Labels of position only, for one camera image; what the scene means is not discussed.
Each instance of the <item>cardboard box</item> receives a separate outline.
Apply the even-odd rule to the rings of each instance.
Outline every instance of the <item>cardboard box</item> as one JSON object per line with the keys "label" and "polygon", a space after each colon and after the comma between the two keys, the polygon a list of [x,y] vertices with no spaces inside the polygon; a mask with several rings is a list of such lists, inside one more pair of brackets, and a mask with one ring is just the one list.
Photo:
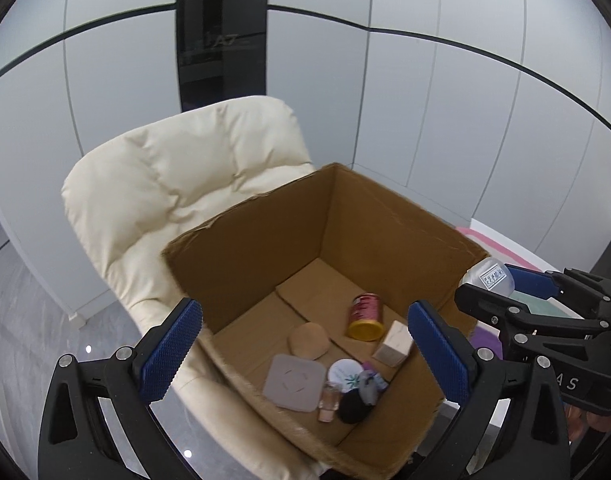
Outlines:
{"label": "cardboard box", "polygon": [[[425,299],[468,334],[475,320],[454,291],[487,253],[449,225],[370,179],[332,164],[240,203],[172,241],[164,257],[185,293],[200,301],[202,347],[241,396],[313,458],[356,478],[391,478],[431,426],[442,394],[413,348],[391,368],[378,342],[345,335],[353,298],[374,292],[388,330]],[[349,426],[277,408],[261,391],[272,357],[307,321],[333,341],[319,362],[369,361],[392,381],[366,420]]]}

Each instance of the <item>red can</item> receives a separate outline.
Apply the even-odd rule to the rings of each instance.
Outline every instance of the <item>red can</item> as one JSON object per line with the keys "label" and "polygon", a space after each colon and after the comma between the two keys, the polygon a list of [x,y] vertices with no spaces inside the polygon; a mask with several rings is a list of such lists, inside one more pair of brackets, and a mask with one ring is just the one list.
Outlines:
{"label": "red can", "polygon": [[349,310],[348,336],[360,341],[379,339],[383,326],[383,302],[376,294],[359,294]]}

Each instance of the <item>padded chair backrest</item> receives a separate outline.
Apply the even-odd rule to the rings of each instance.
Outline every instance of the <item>padded chair backrest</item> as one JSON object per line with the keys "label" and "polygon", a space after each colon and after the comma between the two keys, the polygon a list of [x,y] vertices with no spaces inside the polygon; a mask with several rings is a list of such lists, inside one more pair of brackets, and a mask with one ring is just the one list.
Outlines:
{"label": "padded chair backrest", "polygon": [[156,257],[179,234],[313,170],[292,110],[252,96],[105,142],[74,166],[62,196],[94,267],[129,306],[141,294],[116,263]]}

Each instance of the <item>beige sponge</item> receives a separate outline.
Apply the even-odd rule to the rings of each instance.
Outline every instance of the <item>beige sponge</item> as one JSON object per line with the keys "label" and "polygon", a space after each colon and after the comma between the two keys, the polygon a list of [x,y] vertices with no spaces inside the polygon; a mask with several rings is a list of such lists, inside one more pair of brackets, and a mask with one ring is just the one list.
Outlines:
{"label": "beige sponge", "polygon": [[315,360],[329,350],[330,337],[321,325],[305,323],[290,333],[288,346],[292,355]]}

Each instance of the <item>gray floor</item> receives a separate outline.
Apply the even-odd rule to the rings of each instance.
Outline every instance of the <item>gray floor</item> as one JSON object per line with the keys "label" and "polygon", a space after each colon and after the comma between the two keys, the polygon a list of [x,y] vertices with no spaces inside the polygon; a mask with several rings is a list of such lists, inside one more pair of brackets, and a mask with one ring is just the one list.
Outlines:
{"label": "gray floor", "polygon": [[[0,383],[22,455],[19,464],[31,479],[37,478],[43,403],[58,357],[70,352],[78,360],[106,358],[138,339],[137,327],[118,303],[94,316],[81,330],[73,329],[7,242],[0,226]],[[126,465],[145,476],[109,402],[104,402],[103,408]],[[192,452],[188,462],[201,477],[255,478],[205,432],[172,390],[152,408],[175,445]]]}

